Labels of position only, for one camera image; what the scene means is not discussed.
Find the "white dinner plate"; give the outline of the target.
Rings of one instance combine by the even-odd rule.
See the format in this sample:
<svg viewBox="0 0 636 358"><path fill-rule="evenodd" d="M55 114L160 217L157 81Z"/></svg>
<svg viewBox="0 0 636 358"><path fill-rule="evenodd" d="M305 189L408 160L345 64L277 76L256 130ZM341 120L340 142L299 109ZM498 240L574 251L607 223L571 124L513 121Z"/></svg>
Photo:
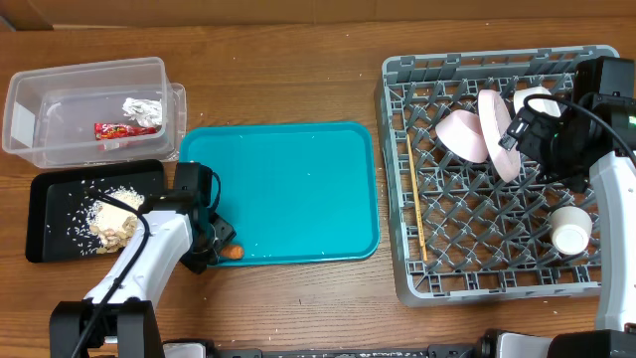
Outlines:
<svg viewBox="0 0 636 358"><path fill-rule="evenodd" d="M520 174L521 158L516 149L499 144L512 122L504 100L492 89L481 89L477 97L478 116L486 148L499 177L506 183Z"/></svg>

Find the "white bowl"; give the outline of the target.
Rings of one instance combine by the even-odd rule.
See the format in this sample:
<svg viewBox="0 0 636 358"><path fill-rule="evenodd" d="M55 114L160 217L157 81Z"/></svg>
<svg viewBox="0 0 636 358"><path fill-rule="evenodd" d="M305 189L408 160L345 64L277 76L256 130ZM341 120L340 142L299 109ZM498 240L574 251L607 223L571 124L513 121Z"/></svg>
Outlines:
<svg viewBox="0 0 636 358"><path fill-rule="evenodd" d="M519 113L524 108L525 98L532 94L550 94L550 91L544 87L532 87L517 90L513 96L515 113ZM541 98L532 99L529 101L529 105L536 111L543 112L554 117L561 116L559 104L553 100Z"/></svg>

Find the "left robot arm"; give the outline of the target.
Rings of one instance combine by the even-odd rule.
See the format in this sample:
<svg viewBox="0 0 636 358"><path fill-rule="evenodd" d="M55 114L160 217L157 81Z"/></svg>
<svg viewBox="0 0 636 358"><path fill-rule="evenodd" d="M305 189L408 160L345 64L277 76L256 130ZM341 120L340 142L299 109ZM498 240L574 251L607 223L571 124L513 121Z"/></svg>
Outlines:
<svg viewBox="0 0 636 358"><path fill-rule="evenodd" d="M163 341L155 307L177 264L202 273L235 237L217 212L220 197L218 173L198 162L178 164L173 188L134 210L131 241L104 279L83 300L62 301L52 312L51 356L86 357L107 342L121 357L217 356L211 341Z"/></svg>

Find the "red snack wrapper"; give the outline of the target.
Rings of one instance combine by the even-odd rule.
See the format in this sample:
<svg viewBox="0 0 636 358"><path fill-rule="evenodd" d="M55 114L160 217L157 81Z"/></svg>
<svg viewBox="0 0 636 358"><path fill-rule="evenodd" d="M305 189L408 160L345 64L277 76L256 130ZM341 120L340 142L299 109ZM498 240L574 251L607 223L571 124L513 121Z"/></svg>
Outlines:
<svg viewBox="0 0 636 358"><path fill-rule="evenodd" d="M110 140L125 137L133 137L146 134L155 134L155 127L139 127L123 123L96 123L93 127L96 140Z"/></svg>

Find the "foil ball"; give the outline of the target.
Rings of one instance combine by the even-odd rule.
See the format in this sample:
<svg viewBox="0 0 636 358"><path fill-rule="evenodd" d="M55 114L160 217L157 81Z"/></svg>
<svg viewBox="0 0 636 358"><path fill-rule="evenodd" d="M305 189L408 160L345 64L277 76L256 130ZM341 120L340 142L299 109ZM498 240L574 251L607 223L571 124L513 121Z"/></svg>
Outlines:
<svg viewBox="0 0 636 358"><path fill-rule="evenodd" d="M124 115L142 127L159 127L163 123L160 100L128 97L122 105Z"/></svg>

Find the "wooden chopstick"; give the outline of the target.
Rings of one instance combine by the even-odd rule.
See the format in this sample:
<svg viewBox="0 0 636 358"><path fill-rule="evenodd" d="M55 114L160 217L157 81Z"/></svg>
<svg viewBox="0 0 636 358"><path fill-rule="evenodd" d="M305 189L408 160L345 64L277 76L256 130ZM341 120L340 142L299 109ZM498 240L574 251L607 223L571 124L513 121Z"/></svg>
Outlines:
<svg viewBox="0 0 636 358"><path fill-rule="evenodd" d="M409 174L410 174L411 189L412 189L412 196L413 196L413 208L416 215L415 219L416 219L416 225L417 225L418 242L419 242L419 247L421 251L422 261L426 262L427 250L426 250L426 244L425 244L424 227L423 227L422 213L421 213L421 207L420 207L420 197L419 197L418 186L417 186L417 175L416 175L416 170L415 170L414 161L413 161L411 141L410 141L410 137L408 133L405 134L405 140L406 140Z"/></svg>

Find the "pink bowl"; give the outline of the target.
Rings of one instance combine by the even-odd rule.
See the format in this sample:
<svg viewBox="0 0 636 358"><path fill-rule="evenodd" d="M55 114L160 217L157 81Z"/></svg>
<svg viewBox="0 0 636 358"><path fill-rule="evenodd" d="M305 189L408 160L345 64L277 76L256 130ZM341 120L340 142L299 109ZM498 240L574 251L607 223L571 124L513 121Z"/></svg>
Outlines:
<svg viewBox="0 0 636 358"><path fill-rule="evenodd" d="M483 163L488 158L477 114L464 109L453 110L439 121L435 131L441 143L460 158L473 163Z"/></svg>

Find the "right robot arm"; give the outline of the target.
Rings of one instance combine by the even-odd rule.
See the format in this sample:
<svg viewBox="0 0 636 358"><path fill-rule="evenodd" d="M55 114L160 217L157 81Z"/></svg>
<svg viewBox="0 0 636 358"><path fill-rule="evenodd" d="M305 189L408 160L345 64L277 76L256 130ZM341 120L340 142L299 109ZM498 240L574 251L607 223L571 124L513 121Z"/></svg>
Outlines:
<svg viewBox="0 0 636 358"><path fill-rule="evenodd" d="M594 191L600 225L601 294L595 327L551 339L550 357L632 357L635 354L635 64L599 57L575 68L569 99L555 117L523 100L500 139L540 165L540 179Z"/></svg>

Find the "orange carrot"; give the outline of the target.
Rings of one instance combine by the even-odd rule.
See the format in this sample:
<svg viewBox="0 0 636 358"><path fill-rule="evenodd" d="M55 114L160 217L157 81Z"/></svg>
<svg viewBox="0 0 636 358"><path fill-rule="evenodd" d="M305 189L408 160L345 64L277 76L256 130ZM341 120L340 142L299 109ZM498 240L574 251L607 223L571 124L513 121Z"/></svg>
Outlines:
<svg viewBox="0 0 636 358"><path fill-rule="evenodd" d="M220 251L220 256L232 261L241 260L244 257L244 248L240 245L226 245Z"/></svg>

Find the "white cup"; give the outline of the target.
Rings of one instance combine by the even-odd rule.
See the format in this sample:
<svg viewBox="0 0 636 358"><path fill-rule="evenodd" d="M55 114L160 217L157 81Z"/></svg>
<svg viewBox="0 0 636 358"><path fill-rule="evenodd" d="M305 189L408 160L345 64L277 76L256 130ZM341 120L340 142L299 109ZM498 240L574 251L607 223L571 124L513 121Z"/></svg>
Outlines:
<svg viewBox="0 0 636 358"><path fill-rule="evenodd" d="M552 244L560 253L573 256L587 248L592 221L584 210L574 206L564 206L553 211L549 221Z"/></svg>

